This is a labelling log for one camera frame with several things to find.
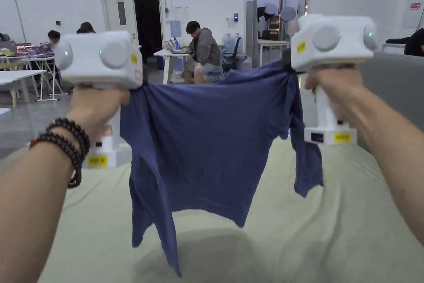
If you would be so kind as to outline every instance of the dark bead bracelet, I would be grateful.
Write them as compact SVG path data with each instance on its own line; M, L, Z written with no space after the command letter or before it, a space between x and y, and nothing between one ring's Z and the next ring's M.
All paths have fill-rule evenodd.
M81 163L84 162L85 157L90 150L90 138L78 124L74 121L70 121L67 118L64 119L55 119L55 121L47 127L47 131L55 127L63 127L71 132L71 134L75 137L81 147Z
M74 138L78 141L81 153L78 153L75 146L65 137L59 134L53 133L51 130L55 127L62 127L68 130ZM81 170L82 164L90 150L90 138L78 124L74 121L70 121L67 118L55 119L55 121L50 124L44 134L41 134L36 140L31 141L30 148L33 147L38 142L50 142L57 145L62 151L71 159L72 165L75 168L75 174L72 177L71 181L68 184L68 188L75 188L81 184Z
M69 182L68 188L71 189L78 187L81 184L81 168L83 162L81 161L81 155L78 153L78 150L75 148L75 146L62 135L52 133L51 131L41 134L35 140L32 146L39 142L49 142L55 144L60 149L62 149L62 151L69 157L69 159L71 159L72 165L75 169L75 174Z

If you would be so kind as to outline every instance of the person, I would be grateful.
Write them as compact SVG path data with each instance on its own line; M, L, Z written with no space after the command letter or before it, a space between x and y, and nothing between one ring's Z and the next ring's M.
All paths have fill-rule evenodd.
M186 51L191 54L189 60L184 64L183 77L186 84L190 84L194 77L194 83L205 84L204 76L219 67L219 48L212 31L208 28L200 28L197 21L190 21L186 28L187 34L193 40Z
M96 32L94 31L91 23L86 21L81 23L80 28L77 30L77 34L80 34L80 33L96 33Z
M424 29L421 28L406 38L388 39L386 40L386 43L405 44L405 55L424 56Z
M424 246L424 133L369 91L356 68L316 69L308 74L305 88L315 90L318 85L334 103L338 117L365 137L396 206ZM128 102L128 92L77 88L67 117L96 140L96 132ZM56 132L77 145L67 130L56 128ZM70 159L55 145L38 143L0 177L0 282L37 281L71 173Z
M49 45L54 50L57 43L59 43L60 41L60 33L55 30L50 30L47 36L49 37L49 40L50 40Z

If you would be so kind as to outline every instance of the whiteboard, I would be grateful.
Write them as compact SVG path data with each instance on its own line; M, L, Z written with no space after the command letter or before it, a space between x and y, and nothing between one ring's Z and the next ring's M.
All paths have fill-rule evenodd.
M424 0L406 0L402 26L417 28L424 10Z

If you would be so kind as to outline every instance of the white handheld device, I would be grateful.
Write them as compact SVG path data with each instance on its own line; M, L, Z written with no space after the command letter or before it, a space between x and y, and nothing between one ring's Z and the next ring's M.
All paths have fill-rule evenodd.
M142 55L126 31L65 35L55 48L63 79L96 89L136 89L143 84ZM104 127L84 166L117 167L131 162L128 145L120 144L120 110Z
M299 19L299 32L290 43L291 65L311 71L319 65L339 67L362 63L377 48L376 28L369 17L307 15ZM305 128L305 141L329 145L356 143L357 131L337 120L331 101L316 88L318 127Z

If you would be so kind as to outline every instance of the person sitting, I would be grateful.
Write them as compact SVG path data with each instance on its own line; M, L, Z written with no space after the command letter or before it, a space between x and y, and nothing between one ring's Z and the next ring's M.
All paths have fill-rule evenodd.
M93 26L90 22L86 21L81 23L80 29L77 30L77 33L96 33L93 29Z
M200 28L197 21L190 21L186 28L187 34L193 40L186 51L191 54L184 66L184 82L190 84L194 77L194 83L205 84L204 76L219 67L219 48L212 31L208 28Z
M50 30L47 36L49 37L49 40L50 40L49 45L52 48L52 50L54 50L57 43L59 43L60 41L60 32L57 32L55 30Z

